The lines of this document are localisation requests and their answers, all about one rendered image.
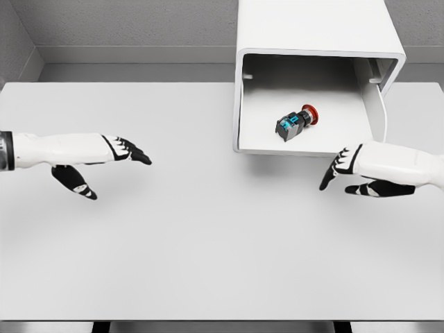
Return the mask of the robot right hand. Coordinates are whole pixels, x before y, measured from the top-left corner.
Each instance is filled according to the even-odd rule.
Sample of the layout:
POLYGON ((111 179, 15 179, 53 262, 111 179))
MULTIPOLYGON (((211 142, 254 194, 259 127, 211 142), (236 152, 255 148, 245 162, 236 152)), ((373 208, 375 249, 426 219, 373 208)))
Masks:
POLYGON ((406 196, 426 184, 426 172, 416 162, 420 152, 402 146, 368 142, 346 147, 328 167, 319 189, 325 190, 338 175, 359 175, 370 181, 345 188, 347 194, 386 198, 406 196))

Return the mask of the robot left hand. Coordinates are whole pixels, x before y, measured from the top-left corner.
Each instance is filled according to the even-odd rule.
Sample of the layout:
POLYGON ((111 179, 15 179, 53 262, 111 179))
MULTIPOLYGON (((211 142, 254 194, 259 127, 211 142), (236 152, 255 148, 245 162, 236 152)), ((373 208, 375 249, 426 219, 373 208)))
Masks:
POLYGON ((96 200, 96 193, 75 169, 78 164, 95 165, 132 160, 145 165, 150 158, 134 143, 122 137, 98 133, 56 135, 50 143, 48 163, 52 176, 68 190, 96 200))

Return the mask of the white tabletop storage cabinet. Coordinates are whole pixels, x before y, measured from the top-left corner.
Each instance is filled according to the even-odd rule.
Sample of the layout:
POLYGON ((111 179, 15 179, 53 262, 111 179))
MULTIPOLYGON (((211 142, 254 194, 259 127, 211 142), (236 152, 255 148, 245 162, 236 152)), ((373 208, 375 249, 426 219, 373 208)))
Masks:
POLYGON ((380 59, 382 94, 407 59, 384 0, 239 0, 237 92, 251 53, 380 59))

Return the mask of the white cabinet drawer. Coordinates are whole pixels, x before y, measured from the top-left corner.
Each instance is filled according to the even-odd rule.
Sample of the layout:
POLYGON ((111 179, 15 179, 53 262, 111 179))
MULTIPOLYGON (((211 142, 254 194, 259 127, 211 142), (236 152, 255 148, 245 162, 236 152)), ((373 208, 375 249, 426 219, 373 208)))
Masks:
POLYGON ((329 157, 346 146, 386 139, 386 108, 365 58, 247 54, 237 63, 234 150, 329 157), (281 118, 312 106, 318 122, 284 140, 281 118))

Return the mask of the red-button load switch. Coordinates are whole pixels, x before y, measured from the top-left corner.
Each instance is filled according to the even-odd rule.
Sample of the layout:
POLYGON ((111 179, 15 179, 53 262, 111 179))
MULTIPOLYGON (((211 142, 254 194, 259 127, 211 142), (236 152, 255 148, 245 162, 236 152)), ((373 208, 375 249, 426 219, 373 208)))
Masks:
POLYGON ((318 123, 319 115, 316 108, 305 104, 301 111, 291 112, 288 115, 277 120, 275 133, 277 133, 285 142, 299 135, 307 126, 313 126, 318 123))

